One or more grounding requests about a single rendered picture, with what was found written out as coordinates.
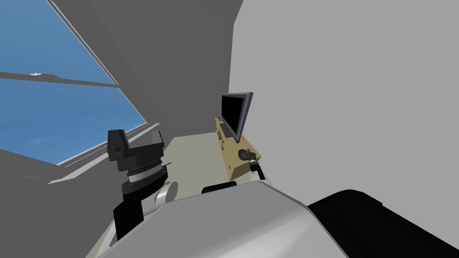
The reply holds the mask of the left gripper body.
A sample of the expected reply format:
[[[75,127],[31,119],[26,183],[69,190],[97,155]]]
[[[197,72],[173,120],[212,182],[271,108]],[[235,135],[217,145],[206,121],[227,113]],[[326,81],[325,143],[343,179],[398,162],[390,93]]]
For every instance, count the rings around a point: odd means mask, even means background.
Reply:
[[[161,160],[164,146],[164,143],[156,143],[118,151],[118,171],[137,169]]]

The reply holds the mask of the light wooden television stand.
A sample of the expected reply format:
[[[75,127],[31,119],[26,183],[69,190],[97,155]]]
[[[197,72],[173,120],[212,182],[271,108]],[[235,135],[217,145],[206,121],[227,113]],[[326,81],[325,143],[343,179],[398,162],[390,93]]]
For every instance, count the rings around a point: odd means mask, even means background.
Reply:
[[[244,174],[250,172],[249,161],[241,160],[238,151],[240,149],[250,149],[256,153],[256,160],[261,159],[261,154],[252,146],[252,144],[243,137],[240,142],[236,142],[228,133],[224,133],[222,126],[224,122],[222,119],[215,118],[215,129],[218,137],[219,147],[222,152],[225,168],[227,171],[229,181],[233,181]]]

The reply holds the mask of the black flat screen television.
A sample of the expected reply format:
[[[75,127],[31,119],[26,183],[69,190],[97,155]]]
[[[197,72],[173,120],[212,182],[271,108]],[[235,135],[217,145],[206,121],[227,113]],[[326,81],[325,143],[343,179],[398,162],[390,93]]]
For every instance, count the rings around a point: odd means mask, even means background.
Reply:
[[[253,94],[253,92],[222,94],[222,124],[220,124],[220,127],[225,137],[232,137],[236,143],[239,143],[242,139],[242,132]]]

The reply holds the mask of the large window with blue sky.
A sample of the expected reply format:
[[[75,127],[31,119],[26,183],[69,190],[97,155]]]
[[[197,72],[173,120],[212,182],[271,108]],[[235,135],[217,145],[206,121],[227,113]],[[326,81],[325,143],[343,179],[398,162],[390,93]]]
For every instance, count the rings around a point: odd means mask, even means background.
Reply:
[[[0,149],[58,164],[145,123],[47,0],[0,0],[0,72],[109,84],[0,78]]]

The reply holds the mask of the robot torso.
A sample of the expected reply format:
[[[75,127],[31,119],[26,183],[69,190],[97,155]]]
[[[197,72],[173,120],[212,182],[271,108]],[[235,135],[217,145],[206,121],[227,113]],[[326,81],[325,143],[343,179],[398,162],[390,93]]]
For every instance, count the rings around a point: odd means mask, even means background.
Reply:
[[[301,202],[253,181],[166,203],[95,258],[349,258]]]

